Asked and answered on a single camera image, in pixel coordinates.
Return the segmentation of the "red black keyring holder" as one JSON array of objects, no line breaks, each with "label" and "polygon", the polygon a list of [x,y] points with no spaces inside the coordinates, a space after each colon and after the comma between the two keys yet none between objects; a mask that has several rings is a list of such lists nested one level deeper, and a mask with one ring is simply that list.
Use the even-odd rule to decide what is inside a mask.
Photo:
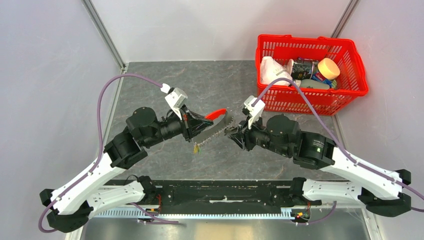
[{"label": "red black keyring holder", "polygon": [[213,137],[219,136],[234,123],[233,115],[228,112],[226,108],[218,109],[208,114],[205,118],[207,120],[212,120],[213,125],[206,128],[192,139],[195,149],[199,149]]}]

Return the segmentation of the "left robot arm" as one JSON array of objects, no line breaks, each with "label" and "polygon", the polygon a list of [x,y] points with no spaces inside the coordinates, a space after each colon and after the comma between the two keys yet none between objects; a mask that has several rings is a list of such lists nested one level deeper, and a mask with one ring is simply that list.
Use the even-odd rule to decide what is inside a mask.
[{"label": "left robot arm", "polygon": [[40,193],[45,206],[41,217],[48,221],[48,232],[75,231],[95,215],[121,205],[140,201],[152,204],[157,191],[148,176],[111,190],[100,191],[100,188],[146,158],[148,148],[178,135],[190,142],[212,125],[212,119],[186,106],[180,114],[170,111],[161,120],[152,108],[136,109],[126,120],[124,130],[104,145],[93,163],[64,186]]}]

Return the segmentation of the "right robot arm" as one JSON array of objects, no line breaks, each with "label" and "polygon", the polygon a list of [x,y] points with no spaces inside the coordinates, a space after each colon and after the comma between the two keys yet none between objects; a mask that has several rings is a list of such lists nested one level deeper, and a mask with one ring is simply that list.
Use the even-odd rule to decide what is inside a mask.
[{"label": "right robot arm", "polygon": [[271,117],[266,125],[261,120],[253,124],[243,120],[225,134],[243,150],[258,146],[290,158],[302,168],[343,178],[343,181],[322,181],[295,177],[288,197],[296,205],[324,201],[357,203],[383,217],[396,217],[412,209],[411,197],[402,192],[403,185],[411,182],[409,171],[385,170],[344,154],[330,138],[302,131],[297,121],[282,114]]}]

